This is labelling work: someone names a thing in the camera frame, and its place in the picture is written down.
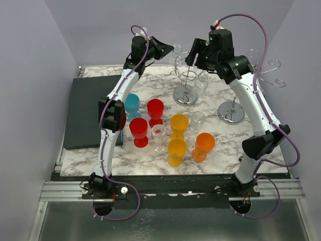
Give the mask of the yellow-orange wine glass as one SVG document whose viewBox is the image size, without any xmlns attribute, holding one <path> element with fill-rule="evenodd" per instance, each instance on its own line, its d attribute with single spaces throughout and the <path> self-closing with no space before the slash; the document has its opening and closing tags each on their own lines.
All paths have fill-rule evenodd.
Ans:
<svg viewBox="0 0 321 241">
<path fill-rule="evenodd" d="M 187 151 L 187 144 L 184 140 L 175 138 L 168 143 L 168 164 L 178 167 L 183 162 L 183 157 Z"/>
</svg>

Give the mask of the clear wine glass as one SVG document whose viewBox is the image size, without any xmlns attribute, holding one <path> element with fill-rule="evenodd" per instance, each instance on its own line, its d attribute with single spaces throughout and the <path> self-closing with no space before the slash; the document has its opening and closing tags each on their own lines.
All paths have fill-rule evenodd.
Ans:
<svg viewBox="0 0 321 241">
<path fill-rule="evenodd" d="M 155 151 L 162 152 L 165 150 L 165 140 L 167 138 L 166 128 L 163 125 L 157 124 L 151 129 L 151 137 L 155 143 Z"/>
</svg>

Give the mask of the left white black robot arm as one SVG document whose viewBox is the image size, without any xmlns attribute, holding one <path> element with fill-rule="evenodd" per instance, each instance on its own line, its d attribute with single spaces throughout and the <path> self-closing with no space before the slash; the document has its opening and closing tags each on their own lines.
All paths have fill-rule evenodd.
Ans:
<svg viewBox="0 0 321 241">
<path fill-rule="evenodd" d="M 173 50 L 172 45 L 162 43 L 155 37 L 133 37 L 131 53 L 126 58 L 119 81 L 106 97 L 99 100 L 101 141 L 97 163 L 88 180 L 89 190 L 98 197 L 106 198 L 111 193 L 112 184 L 108 177 L 111 175 L 115 144 L 126 123 L 124 102 L 129 92 L 143 75 L 147 61 L 160 60 Z"/>
</svg>

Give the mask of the clear glass bottle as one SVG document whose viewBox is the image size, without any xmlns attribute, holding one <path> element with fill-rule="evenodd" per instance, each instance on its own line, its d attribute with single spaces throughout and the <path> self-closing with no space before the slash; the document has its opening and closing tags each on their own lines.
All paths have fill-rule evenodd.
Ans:
<svg viewBox="0 0 321 241">
<path fill-rule="evenodd" d="M 196 97 L 202 97 L 203 95 L 205 95 L 209 84 L 208 81 L 209 77 L 207 74 L 200 74 L 198 76 L 193 86 L 193 94 Z"/>
<path fill-rule="evenodd" d="M 205 121 L 205 115 L 201 111 L 196 111 L 191 115 L 190 129 L 192 132 L 198 133 Z"/>
<path fill-rule="evenodd" d="M 175 66 L 175 60 L 182 52 L 183 52 L 182 46 L 179 44 L 174 44 L 174 49 L 171 51 L 170 61 L 169 61 L 172 67 Z"/>
</svg>

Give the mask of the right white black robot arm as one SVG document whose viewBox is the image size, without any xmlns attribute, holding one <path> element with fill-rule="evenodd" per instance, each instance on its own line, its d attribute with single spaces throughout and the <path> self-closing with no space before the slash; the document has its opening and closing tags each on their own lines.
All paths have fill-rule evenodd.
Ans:
<svg viewBox="0 0 321 241">
<path fill-rule="evenodd" d="M 241 197 L 249 191 L 248 183 L 253 182 L 259 162 L 284 140 L 290 127 L 273 115 L 255 83 L 255 72 L 247 56 L 234 54 L 231 31 L 213 29 L 208 40 L 196 38 L 185 63 L 215 71 L 235 92 L 250 120 L 254 135 L 242 142 L 244 156 L 234 174 L 237 181 L 231 183 L 231 192 Z"/>
</svg>

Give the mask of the blue plastic wine glass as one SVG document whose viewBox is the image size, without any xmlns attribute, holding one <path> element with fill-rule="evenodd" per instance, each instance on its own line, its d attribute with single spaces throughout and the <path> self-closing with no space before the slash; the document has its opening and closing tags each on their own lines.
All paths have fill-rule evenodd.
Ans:
<svg viewBox="0 0 321 241">
<path fill-rule="evenodd" d="M 130 93 L 124 103 L 125 111 L 129 113 L 128 121 L 131 122 L 134 118 L 141 117 L 138 112 L 140 108 L 140 99 L 136 94 Z"/>
</svg>

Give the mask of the dark orange wine glass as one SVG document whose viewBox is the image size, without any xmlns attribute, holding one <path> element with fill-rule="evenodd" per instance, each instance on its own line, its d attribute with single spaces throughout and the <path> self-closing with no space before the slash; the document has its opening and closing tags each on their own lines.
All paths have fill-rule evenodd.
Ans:
<svg viewBox="0 0 321 241">
<path fill-rule="evenodd" d="M 192 157 L 197 162 L 202 162 L 207 158 L 207 154 L 215 146 L 215 138 L 210 133 L 201 133 L 197 136 Z"/>
</svg>

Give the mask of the chrome bottle rack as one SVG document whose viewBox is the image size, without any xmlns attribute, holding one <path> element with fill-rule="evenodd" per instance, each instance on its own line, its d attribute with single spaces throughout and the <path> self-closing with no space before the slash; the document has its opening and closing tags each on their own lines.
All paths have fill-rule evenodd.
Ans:
<svg viewBox="0 0 321 241">
<path fill-rule="evenodd" d="M 175 60 L 174 74 L 178 78 L 179 85 L 173 92 L 174 101 L 181 106 L 194 105 L 198 97 L 193 94 L 194 82 L 202 70 L 195 66 L 188 66 L 185 63 L 185 58 L 188 56 L 189 51 L 182 52 Z"/>
</svg>

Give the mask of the red plastic wine glass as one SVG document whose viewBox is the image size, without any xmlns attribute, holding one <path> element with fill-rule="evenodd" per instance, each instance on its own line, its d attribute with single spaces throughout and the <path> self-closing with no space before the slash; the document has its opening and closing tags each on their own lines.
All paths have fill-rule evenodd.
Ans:
<svg viewBox="0 0 321 241">
<path fill-rule="evenodd" d="M 148 124 L 147 121 L 141 117 L 134 118 L 130 124 L 129 129 L 134 137 L 134 145 L 138 148 L 144 148 L 148 145 Z"/>
<path fill-rule="evenodd" d="M 155 125 L 162 125 L 162 116 L 164 113 L 164 103 L 160 99 L 151 99 L 147 103 L 147 112 L 150 117 L 149 126 L 153 128 Z"/>
</svg>

